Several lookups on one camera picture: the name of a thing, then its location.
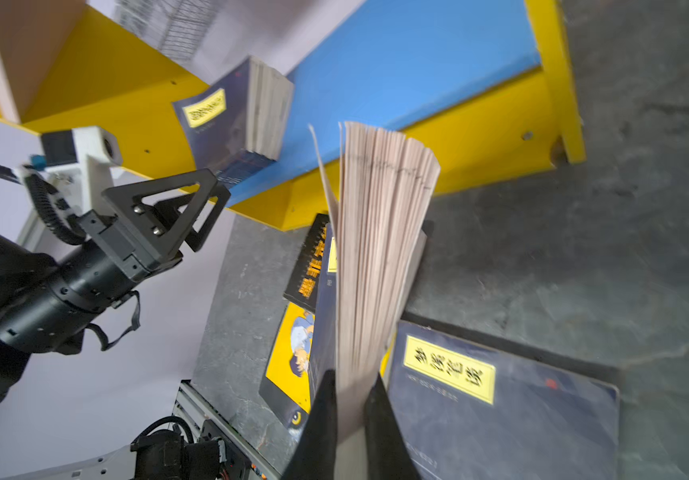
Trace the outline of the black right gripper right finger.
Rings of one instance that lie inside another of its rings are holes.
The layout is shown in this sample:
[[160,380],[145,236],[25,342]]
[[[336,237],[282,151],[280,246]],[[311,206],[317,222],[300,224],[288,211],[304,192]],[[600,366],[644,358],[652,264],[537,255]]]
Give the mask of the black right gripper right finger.
[[380,375],[364,404],[364,430],[368,479],[421,479],[405,446]]

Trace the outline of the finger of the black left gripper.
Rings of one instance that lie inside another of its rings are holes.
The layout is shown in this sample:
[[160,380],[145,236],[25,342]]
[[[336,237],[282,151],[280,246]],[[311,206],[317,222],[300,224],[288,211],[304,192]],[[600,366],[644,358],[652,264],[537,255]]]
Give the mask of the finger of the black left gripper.
[[218,220],[214,206],[196,229],[206,205],[218,201],[218,178],[208,169],[112,187],[102,198],[149,258],[172,258],[184,244],[200,251]]
[[154,204],[154,211],[166,233],[174,233],[174,248],[185,243],[193,252],[198,252],[206,244],[228,200],[228,188],[216,182],[208,193],[206,188],[200,187],[196,193],[160,200]]

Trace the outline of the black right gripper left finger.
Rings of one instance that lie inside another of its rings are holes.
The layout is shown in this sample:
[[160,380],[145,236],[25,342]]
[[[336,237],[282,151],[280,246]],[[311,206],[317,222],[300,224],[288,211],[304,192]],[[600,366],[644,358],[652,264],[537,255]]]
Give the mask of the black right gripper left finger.
[[306,427],[294,456],[282,473],[282,480],[334,480],[338,448],[338,400],[336,372],[328,370],[322,377]]

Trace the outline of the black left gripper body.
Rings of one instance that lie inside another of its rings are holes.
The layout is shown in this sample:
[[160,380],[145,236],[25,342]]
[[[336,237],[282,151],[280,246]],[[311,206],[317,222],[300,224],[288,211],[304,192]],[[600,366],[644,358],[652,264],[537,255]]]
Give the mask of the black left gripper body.
[[142,282],[182,263],[179,251],[170,260],[154,261],[144,246],[120,223],[118,216],[100,215],[96,210],[90,210],[78,218],[78,225],[133,282]]

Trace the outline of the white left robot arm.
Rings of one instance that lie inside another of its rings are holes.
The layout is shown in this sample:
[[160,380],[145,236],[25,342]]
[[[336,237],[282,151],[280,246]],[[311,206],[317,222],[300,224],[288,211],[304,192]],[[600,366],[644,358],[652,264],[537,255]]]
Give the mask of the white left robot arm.
[[72,252],[63,260],[0,236],[0,402],[34,354],[74,355],[96,317],[138,298],[138,286],[202,249],[230,192],[206,169],[102,192],[106,215],[75,216],[38,170],[0,166],[22,184],[48,228]]

